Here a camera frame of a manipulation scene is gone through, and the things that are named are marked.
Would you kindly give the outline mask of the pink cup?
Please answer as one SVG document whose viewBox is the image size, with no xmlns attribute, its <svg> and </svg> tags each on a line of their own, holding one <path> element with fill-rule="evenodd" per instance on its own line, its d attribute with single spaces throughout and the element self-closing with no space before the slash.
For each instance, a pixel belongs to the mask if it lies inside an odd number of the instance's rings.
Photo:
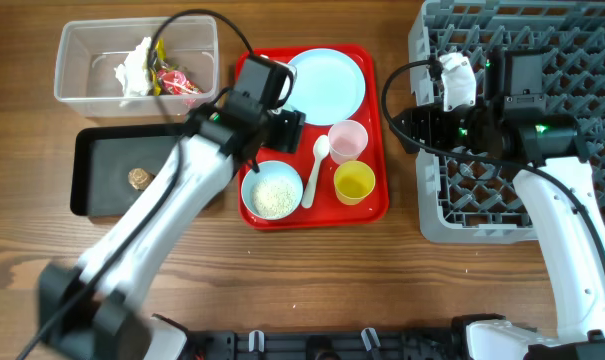
<svg viewBox="0 0 605 360">
<path fill-rule="evenodd" d="M 366 128 L 354 120 L 335 123 L 329 129 L 328 139 L 329 154 L 338 165 L 356 160 L 368 145 Z"/>
</svg>

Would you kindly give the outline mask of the yellow snack wrapper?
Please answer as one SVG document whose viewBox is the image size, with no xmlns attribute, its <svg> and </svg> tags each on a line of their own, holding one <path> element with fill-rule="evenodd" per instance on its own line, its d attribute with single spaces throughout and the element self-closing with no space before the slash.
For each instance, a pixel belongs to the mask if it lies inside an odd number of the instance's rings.
<svg viewBox="0 0 605 360">
<path fill-rule="evenodd" d="M 164 40 L 160 38 L 153 47 L 151 54 L 151 79 L 154 96 L 159 96 L 162 93 L 162 85 L 160 80 L 160 72 L 166 67 L 165 63 L 166 51 L 164 48 Z"/>
</svg>

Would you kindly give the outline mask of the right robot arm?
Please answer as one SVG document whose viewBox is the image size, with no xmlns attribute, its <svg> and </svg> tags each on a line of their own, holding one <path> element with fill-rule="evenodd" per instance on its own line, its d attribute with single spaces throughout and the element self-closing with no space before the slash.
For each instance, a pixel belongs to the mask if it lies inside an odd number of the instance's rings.
<svg viewBox="0 0 605 360">
<path fill-rule="evenodd" d="M 495 315 L 454 321 L 461 359 L 605 359 L 605 226 L 576 120 L 538 105 L 441 105 L 387 119 L 409 146 L 512 169 L 551 280 L 558 330 L 544 337 Z"/>
</svg>

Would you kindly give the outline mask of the red snack wrapper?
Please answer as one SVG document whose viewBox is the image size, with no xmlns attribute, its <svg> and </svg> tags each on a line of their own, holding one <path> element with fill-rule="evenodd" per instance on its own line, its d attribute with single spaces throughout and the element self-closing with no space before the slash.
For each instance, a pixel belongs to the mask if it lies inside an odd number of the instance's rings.
<svg viewBox="0 0 605 360">
<path fill-rule="evenodd" d="M 197 95 L 200 88 L 179 70 L 161 69 L 156 73 L 156 84 L 161 94 Z"/>
</svg>

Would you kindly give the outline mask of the brown food ball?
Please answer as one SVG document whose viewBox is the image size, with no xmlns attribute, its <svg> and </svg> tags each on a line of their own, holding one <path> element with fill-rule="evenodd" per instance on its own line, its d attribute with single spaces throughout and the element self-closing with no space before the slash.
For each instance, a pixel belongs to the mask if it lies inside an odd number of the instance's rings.
<svg viewBox="0 0 605 360">
<path fill-rule="evenodd" d="M 155 176 L 143 168 L 134 168 L 128 173 L 129 184 L 137 191 L 146 190 Z"/>
</svg>

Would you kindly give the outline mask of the white rice grains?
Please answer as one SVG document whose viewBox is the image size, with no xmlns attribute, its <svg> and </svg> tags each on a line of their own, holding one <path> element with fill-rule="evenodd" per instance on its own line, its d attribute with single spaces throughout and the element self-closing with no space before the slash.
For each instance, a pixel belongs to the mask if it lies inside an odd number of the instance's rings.
<svg viewBox="0 0 605 360">
<path fill-rule="evenodd" d="M 285 177 L 259 181 L 254 186 L 251 197 L 258 215 L 266 219 L 283 218 L 298 204 L 296 188 Z"/>
</svg>

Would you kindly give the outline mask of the white tissue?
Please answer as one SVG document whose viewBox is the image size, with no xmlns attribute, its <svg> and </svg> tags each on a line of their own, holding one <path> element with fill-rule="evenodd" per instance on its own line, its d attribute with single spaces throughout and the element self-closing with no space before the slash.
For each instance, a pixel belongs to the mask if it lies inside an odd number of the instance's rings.
<svg viewBox="0 0 605 360">
<path fill-rule="evenodd" d="M 124 97 L 146 96 L 152 89 L 147 68 L 147 55 L 150 49 L 151 38 L 145 37 L 133 51 L 125 58 L 122 64 L 115 69 L 115 78 L 122 86 Z"/>
</svg>

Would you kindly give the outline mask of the blue bowl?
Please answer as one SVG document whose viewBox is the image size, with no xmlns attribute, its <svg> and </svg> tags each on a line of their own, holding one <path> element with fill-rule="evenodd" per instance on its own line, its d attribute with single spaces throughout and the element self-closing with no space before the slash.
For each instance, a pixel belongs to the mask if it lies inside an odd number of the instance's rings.
<svg viewBox="0 0 605 360">
<path fill-rule="evenodd" d="M 285 177 L 291 181 L 297 193 L 298 204 L 296 208 L 283 218 L 266 219 L 258 215 L 252 202 L 252 190 L 254 186 L 265 178 Z M 303 184 L 298 172 L 290 165 L 281 161 L 265 161 L 259 164 L 259 171 L 249 170 L 242 178 L 240 185 L 240 199 L 243 210 L 247 213 L 248 218 L 252 221 L 277 221 L 282 220 L 290 215 L 298 208 L 301 203 L 303 193 Z"/>
</svg>

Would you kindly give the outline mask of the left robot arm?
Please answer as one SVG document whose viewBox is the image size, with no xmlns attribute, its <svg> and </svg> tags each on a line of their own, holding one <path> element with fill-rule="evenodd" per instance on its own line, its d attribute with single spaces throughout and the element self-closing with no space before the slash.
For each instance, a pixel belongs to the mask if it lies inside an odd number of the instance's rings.
<svg viewBox="0 0 605 360">
<path fill-rule="evenodd" d="M 297 110 L 204 103 L 171 123 L 176 143 L 150 187 L 72 268 L 48 264 L 38 279 L 38 344 L 70 359 L 183 359 L 189 332 L 160 316 L 139 316 L 150 285 L 183 232 L 261 147 L 296 150 Z"/>
</svg>

